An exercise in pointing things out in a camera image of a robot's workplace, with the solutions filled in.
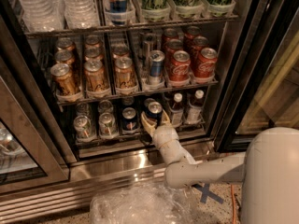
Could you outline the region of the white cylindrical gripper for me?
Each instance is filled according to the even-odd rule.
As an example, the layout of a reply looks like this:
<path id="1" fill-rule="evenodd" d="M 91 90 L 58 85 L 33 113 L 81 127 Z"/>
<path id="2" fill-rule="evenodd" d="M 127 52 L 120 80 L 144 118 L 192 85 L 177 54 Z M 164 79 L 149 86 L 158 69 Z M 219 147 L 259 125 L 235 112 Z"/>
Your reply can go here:
<path id="1" fill-rule="evenodd" d="M 196 164 L 193 156 L 180 144 L 178 133 L 172 126 L 171 120 L 165 110 L 163 110 L 161 124 L 156 129 L 157 122 L 149 119 L 145 112 L 141 113 L 141 123 L 144 130 L 152 136 L 152 142 L 160 151 L 164 163 L 170 165 L 175 162 Z"/>

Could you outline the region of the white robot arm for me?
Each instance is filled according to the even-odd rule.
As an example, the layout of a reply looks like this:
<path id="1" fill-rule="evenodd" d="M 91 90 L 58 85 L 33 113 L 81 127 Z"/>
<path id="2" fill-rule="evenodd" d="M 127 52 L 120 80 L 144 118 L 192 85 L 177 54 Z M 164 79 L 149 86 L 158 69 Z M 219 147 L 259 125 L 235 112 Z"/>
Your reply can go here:
<path id="1" fill-rule="evenodd" d="M 245 152 L 198 164 L 180 144 L 166 114 L 157 120 L 142 114 L 141 122 L 163 157 L 169 187 L 240 182 L 241 224 L 299 224 L 298 130 L 265 130 Z"/>

